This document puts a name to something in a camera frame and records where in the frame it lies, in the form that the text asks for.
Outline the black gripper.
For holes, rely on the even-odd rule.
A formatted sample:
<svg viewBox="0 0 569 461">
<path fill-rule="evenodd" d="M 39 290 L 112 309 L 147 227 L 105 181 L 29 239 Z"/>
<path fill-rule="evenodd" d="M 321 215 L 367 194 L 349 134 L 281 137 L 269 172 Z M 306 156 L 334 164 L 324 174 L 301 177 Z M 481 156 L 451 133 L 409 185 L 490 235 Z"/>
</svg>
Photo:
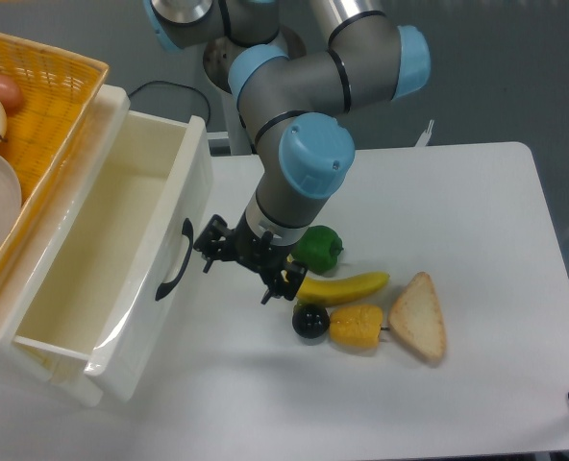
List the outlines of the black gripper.
<svg viewBox="0 0 569 461">
<path fill-rule="evenodd" d="M 215 261 L 232 260 L 230 237 L 232 231 L 218 214 L 212 215 L 195 239 L 193 249 L 205 261 L 203 272 L 208 273 Z M 237 225 L 233 232 L 235 261 L 260 275 L 266 286 L 260 303 L 272 298 L 292 301 L 308 272 L 308 266 L 297 260 L 286 260 L 294 245 L 283 245 L 281 238 L 271 230 L 255 234 L 247 225 Z"/>
</svg>

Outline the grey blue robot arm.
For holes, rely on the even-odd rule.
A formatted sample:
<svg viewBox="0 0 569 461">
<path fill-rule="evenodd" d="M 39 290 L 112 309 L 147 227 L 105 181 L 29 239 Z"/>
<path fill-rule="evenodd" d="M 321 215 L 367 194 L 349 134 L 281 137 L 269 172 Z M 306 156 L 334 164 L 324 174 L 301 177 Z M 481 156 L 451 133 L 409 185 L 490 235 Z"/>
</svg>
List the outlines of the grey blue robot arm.
<svg viewBox="0 0 569 461">
<path fill-rule="evenodd" d="M 235 109 L 264 172 L 238 224 L 212 217 L 194 243 L 207 263 L 234 261 L 257 273 L 265 298 L 292 300 L 306 267 L 288 255 L 343 184 L 355 144 L 337 116 L 422 88 L 429 45 L 397 26 L 376 1 L 314 1 L 324 51 L 292 57 L 281 43 L 275 1 L 148 1 L 161 46 L 224 39 Z"/>
</svg>

